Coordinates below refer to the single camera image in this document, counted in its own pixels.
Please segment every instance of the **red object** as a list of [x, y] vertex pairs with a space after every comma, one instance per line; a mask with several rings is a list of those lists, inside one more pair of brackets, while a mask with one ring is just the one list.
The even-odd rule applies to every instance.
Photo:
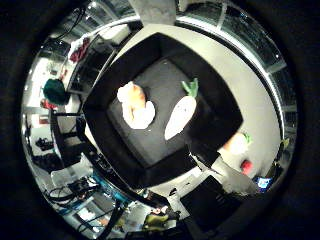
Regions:
[[241, 163], [241, 170], [242, 170], [242, 173], [245, 174], [245, 175], [248, 175], [252, 169], [252, 162], [250, 162], [249, 160], [244, 160], [242, 163]]
[[70, 60], [74, 63], [79, 62], [85, 56], [89, 43], [90, 39], [84, 38], [82, 45], [71, 54]]
[[56, 105], [49, 103], [48, 100], [43, 101], [43, 107], [46, 109], [55, 109], [57, 108]]

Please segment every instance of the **chair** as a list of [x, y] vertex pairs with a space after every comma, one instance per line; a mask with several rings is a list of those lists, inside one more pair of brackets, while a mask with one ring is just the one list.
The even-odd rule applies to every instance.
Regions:
[[58, 117], [80, 116], [79, 113], [57, 113], [54, 110], [49, 112], [50, 130], [52, 140], [54, 142], [54, 149], [61, 158], [65, 167], [79, 162], [79, 156], [82, 152], [96, 151], [95, 147], [89, 142], [81, 142], [74, 145], [67, 145], [65, 140], [71, 137], [79, 137], [78, 132], [61, 133], [58, 124]]

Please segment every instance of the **cable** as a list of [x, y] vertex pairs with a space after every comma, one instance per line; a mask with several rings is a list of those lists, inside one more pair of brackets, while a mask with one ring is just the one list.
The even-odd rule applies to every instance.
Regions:
[[86, 8], [84, 6], [81, 6], [77, 9], [75, 9], [75, 11], [79, 10], [78, 16], [75, 20], [75, 22], [73, 23], [73, 25], [71, 26], [71, 28], [69, 30], [67, 30], [66, 32], [60, 34], [58, 37], [53, 38], [54, 40], [59, 40], [64, 38], [65, 36], [67, 36], [82, 20], [83, 16], [86, 13]]

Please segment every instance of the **blue object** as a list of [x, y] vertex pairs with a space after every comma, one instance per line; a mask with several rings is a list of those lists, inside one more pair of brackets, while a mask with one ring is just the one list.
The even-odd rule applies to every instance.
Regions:
[[272, 183], [272, 178], [258, 177], [256, 180], [256, 183], [258, 184], [258, 187], [260, 188], [260, 192], [265, 192], [270, 187], [270, 185]]
[[103, 191], [109, 194], [110, 196], [112, 196], [112, 198], [119, 200], [124, 205], [132, 202], [132, 200], [130, 200], [129, 198], [124, 196], [122, 193], [120, 193], [115, 187], [108, 184], [107, 181], [102, 179], [96, 173], [93, 173], [92, 178], [102, 187]]

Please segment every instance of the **white object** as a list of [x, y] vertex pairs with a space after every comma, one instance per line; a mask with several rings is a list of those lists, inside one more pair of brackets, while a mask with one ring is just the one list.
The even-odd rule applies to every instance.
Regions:
[[174, 107], [164, 132], [164, 138], [169, 140], [180, 133], [191, 120], [197, 102], [194, 97], [185, 96]]
[[229, 141], [223, 146], [227, 152], [238, 155], [243, 154], [248, 150], [248, 140], [243, 133], [236, 133]]
[[146, 129], [156, 115], [156, 110], [151, 101], [146, 102], [146, 107], [134, 110], [133, 122], [124, 119], [132, 129]]
[[129, 34], [130, 28], [127, 24], [117, 25], [99, 32], [99, 35], [106, 41], [119, 45]]

